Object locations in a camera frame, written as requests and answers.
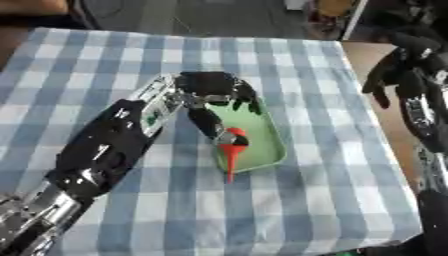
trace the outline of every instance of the robotic arm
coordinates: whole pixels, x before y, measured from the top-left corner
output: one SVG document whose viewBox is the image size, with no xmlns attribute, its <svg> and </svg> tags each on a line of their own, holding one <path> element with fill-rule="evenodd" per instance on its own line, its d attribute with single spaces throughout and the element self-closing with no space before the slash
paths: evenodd
<svg viewBox="0 0 448 256">
<path fill-rule="evenodd" d="M 371 71 L 363 92 L 388 108 L 384 88 L 397 85 L 403 121 L 420 142 L 415 162 L 424 233 L 402 248 L 404 255 L 446 255 L 448 244 L 442 237 L 448 232 L 448 55 L 435 37 L 391 33 L 388 38 L 397 48 Z"/>
<path fill-rule="evenodd" d="M 247 103 L 260 114 L 252 87 L 224 72 L 163 75 L 117 101 L 72 138 L 35 190 L 23 198 L 0 194 L 0 255 L 46 255 L 96 197 L 125 177 L 182 106 L 213 143 L 248 145 L 206 108 L 232 100 L 234 110 Z"/>
</svg>

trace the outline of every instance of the wire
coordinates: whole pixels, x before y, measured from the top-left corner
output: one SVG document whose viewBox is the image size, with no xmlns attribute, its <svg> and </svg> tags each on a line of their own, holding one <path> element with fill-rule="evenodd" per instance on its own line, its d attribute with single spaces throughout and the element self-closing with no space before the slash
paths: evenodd
<svg viewBox="0 0 448 256">
<path fill-rule="evenodd" d="M 185 24 L 185 22 L 183 22 L 181 19 L 179 19 L 179 17 L 174 16 L 174 19 L 175 19 L 175 20 L 176 20 L 182 27 L 184 27 L 184 28 L 188 31 L 188 33 L 190 33 L 190 34 L 193 33 L 193 30 L 191 29 L 191 27 L 188 26 L 187 24 Z"/>
<path fill-rule="evenodd" d="M 107 18 L 111 18 L 113 16 L 116 16 L 117 14 L 119 14 L 121 11 L 123 11 L 124 9 L 124 0 L 118 0 L 118 4 L 117 7 L 109 12 L 105 12 L 105 13 L 100 13 L 98 15 L 95 15 L 98 19 L 107 19 Z"/>
</svg>

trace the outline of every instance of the red funnel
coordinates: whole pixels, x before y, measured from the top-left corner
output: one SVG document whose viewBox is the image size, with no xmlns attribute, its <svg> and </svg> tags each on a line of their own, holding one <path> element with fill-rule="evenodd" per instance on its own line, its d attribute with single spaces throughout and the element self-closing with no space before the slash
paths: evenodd
<svg viewBox="0 0 448 256">
<path fill-rule="evenodd" d="M 246 133 L 240 128 L 227 128 L 228 132 L 235 135 L 245 136 Z M 221 144 L 219 145 L 227 156 L 227 182 L 233 181 L 233 170 L 235 169 L 236 158 L 239 153 L 243 152 L 247 146 L 233 145 L 233 144 Z"/>
</svg>

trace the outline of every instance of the green tray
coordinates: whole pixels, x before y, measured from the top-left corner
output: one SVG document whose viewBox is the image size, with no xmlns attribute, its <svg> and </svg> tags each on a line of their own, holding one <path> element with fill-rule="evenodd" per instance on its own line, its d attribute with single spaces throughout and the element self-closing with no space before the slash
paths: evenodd
<svg viewBox="0 0 448 256">
<path fill-rule="evenodd" d="M 243 104 L 238 111 L 232 110 L 232 104 L 226 107 L 208 106 L 223 121 L 226 128 L 238 127 L 246 132 L 249 146 L 238 155 L 235 173 L 269 167 L 282 161 L 286 156 L 283 144 L 266 105 L 258 99 L 262 114 L 249 112 Z M 218 166 L 227 171 L 227 157 L 221 149 L 216 148 Z"/>
</svg>

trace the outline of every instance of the checkered tablecloth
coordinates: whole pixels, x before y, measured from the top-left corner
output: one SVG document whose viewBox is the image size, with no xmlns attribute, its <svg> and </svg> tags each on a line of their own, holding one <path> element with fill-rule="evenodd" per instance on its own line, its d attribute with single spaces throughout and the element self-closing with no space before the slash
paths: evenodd
<svg viewBox="0 0 448 256">
<path fill-rule="evenodd" d="M 337 42 L 37 29 L 0 76 L 0 188 L 23 192 L 70 136 L 159 73 L 224 70 L 287 147 L 225 184 L 184 112 L 52 255 L 317 255 L 420 232 L 415 199 Z"/>
</svg>

